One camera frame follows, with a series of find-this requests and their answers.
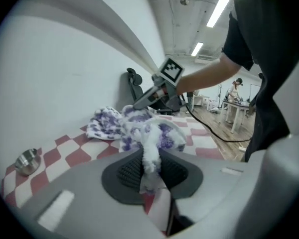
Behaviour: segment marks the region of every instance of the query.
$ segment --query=black rubber pad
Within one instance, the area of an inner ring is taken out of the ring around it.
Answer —
[[[160,175],[174,199],[190,197],[201,185],[202,171],[195,165],[160,149]],[[123,204],[141,205],[141,178],[144,173],[143,149],[109,165],[102,173],[107,193]]]

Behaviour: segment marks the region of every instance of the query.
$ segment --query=fluorescent light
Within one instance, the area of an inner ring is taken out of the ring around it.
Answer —
[[[203,43],[202,42],[198,42],[195,49],[193,50],[193,53],[191,54],[192,56],[196,56],[197,53],[199,52],[201,46],[203,46]]]
[[[225,9],[228,2],[229,2],[229,0],[219,0],[218,1],[217,5],[215,7],[215,10],[213,11],[213,14],[211,15],[211,17],[207,23],[208,27],[214,27],[215,23],[217,22],[219,16]]]

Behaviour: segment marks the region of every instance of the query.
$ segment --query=sleeve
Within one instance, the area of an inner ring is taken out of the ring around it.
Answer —
[[[253,57],[240,32],[238,21],[229,14],[229,28],[222,52],[233,62],[245,67],[248,71],[253,66]]]
[[[228,89],[228,93],[231,93],[234,90],[234,85],[232,85],[229,89]]]

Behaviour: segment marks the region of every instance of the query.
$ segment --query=wooden floor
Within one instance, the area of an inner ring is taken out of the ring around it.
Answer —
[[[178,114],[180,117],[191,117],[190,114],[185,113],[186,108],[182,108],[181,112]],[[206,108],[195,106],[194,113],[198,119],[202,120],[204,123],[209,125],[213,131],[225,140],[245,140],[250,139],[254,132],[255,114],[252,116],[245,117],[243,125],[240,124],[241,117],[239,117],[239,123],[237,123],[234,133],[231,133],[232,124],[225,122],[226,113],[222,123],[218,123],[218,114],[209,112]],[[211,133],[214,141],[216,142],[218,148],[220,149],[224,159],[241,161],[244,153],[241,152],[238,147],[247,147],[249,141],[237,143],[237,142],[223,142]]]

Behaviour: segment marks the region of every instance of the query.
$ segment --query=red and white checkered mat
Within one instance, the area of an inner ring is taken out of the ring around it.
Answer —
[[[160,117],[171,120],[182,128],[187,137],[185,153],[205,158],[223,159],[216,143],[201,123],[192,118]],[[41,164],[28,177],[19,175],[15,171],[13,164],[7,167],[5,177],[1,183],[1,194],[5,201],[12,206],[21,207],[37,191],[71,167],[119,153],[119,140],[88,139],[85,136],[85,130],[86,126],[69,132],[55,141],[47,142],[38,149],[38,153],[41,156]],[[156,204],[155,207],[153,203],[165,196],[161,192],[155,196],[143,194],[147,215],[150,217],[151,215],[155,216],[155,213],[159,212],[160,208],[163,208],[159,204]],[[165,231],[163,229],[165,225],[159,220],[157,223],[160,223],[161,231]]]

